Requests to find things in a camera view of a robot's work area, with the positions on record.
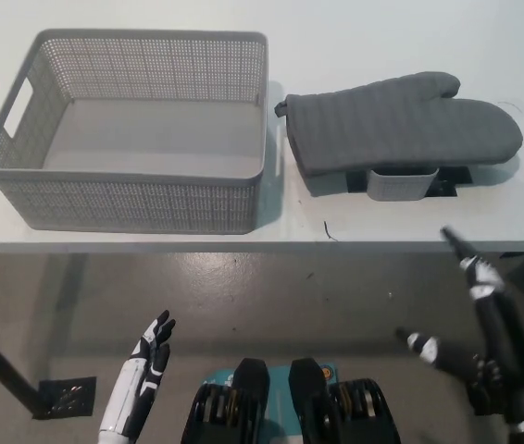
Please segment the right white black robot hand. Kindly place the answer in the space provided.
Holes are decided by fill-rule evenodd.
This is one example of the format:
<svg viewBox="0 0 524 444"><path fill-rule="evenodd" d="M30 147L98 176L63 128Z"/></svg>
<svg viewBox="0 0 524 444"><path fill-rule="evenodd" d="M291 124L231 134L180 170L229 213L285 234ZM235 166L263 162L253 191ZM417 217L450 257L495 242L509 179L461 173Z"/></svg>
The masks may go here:
<svg viewBox="0 0 524 444"><path fill-rule="evenodd" d="M468 287L484 353L399 327L395 336L425 364L464 385L474 414L501 415L513 436L524 435L524 326L497 268L451 228L441 228Z"/></svg>

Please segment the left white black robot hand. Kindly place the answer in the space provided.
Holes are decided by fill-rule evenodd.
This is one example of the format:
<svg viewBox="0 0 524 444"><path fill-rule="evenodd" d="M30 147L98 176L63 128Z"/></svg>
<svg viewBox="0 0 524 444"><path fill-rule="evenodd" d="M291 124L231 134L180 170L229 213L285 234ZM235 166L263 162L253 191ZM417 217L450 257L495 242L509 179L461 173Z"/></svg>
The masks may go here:
<svg viewBox="0 0 524 444"><path fill-rule="evenodd" d="M168 340L175 324L166 310L136 343L110 394L99 427L99 444L134 443L138 440L168 365Z"/></svg>

